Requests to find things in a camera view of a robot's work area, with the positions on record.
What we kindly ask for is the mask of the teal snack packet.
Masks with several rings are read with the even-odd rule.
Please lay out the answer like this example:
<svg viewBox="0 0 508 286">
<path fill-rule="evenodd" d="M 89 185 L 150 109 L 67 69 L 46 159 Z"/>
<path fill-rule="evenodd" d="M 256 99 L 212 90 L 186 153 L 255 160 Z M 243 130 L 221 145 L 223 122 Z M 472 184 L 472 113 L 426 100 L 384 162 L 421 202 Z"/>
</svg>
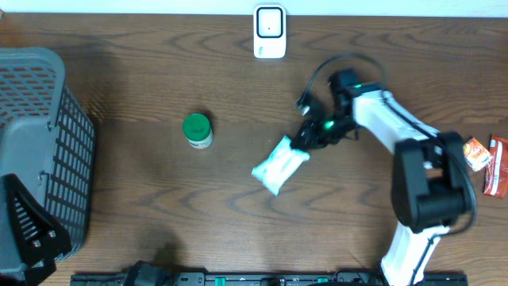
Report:
<svg viewBox="0 0 508 286">
<path fill-rule="evenodd" d="M 291 147 L 292 140 L 284 136 L 266 160 L 252 169 L 251 175 L 258 179 L 274 196 L 297 171 L 310 154 Z"/>
</svg>

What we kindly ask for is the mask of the green lid jar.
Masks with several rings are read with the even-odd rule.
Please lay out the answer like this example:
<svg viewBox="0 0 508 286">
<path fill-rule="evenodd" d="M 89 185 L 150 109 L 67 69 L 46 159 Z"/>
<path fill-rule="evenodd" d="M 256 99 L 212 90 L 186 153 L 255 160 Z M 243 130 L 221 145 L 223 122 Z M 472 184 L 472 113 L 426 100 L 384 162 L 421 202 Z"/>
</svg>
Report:
<svg viewBox="0 0 508 286">
<path fill-rule="evenodd" d="M 208 148 L 214 139 L 210 120 L 199 113 L 190 114 L 183 121 L 183 133 L 190 146 L 195 149 Z"/>
</svg>

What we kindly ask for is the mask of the orange small packet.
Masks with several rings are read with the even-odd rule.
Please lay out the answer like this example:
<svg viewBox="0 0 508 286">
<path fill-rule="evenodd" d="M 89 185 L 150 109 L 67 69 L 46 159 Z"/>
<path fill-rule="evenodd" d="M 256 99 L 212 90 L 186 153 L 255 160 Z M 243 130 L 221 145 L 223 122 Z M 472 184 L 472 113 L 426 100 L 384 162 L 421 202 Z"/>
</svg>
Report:
<svg viewBox="0 0 508 286">
<path fill-rule="evenodd" d="M 492 160 L 490 152 L 474 137 L 464 143 L 463 151 L 466 163 L 474 172 L 485 168 Z"/>
</svg>

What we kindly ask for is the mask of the red snack bar wrapper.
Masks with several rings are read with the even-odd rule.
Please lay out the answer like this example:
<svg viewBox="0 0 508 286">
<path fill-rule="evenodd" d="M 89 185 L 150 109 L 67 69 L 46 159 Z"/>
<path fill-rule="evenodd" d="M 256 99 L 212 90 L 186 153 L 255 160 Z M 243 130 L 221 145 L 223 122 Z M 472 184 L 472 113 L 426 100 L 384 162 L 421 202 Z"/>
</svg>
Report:
<svg viewBox="0 0 508 286">
<path fill-rule="evenodd" d="M 483 194 L 503 199 L 507 193 L 507 139 L 492 135 Z"/>
</svg>

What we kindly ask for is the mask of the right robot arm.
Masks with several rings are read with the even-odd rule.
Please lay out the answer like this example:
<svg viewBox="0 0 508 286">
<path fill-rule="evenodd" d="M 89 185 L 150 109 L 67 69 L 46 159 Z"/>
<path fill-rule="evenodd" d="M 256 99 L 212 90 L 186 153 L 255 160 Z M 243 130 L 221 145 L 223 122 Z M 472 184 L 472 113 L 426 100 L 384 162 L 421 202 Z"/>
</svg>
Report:
<svg viewBox="0 0 508 286">
<path fill-rule="evenodd" d="M 335 145 L 363 127 L 392 154 L 391 205 L 398 224 L 379 263 L 384 285 L 417 285 L 437 243 L 471 227 L 454 225 L 476 213 L 474 188 L 456 132 L 442 133 L 405 110 L 381 82 L 363 83 L 349 68 L 329 77 L 334 111 L 304 90 L 296 106 L 306 120 L 291 146 L 308 151 Z"/>
</svg>

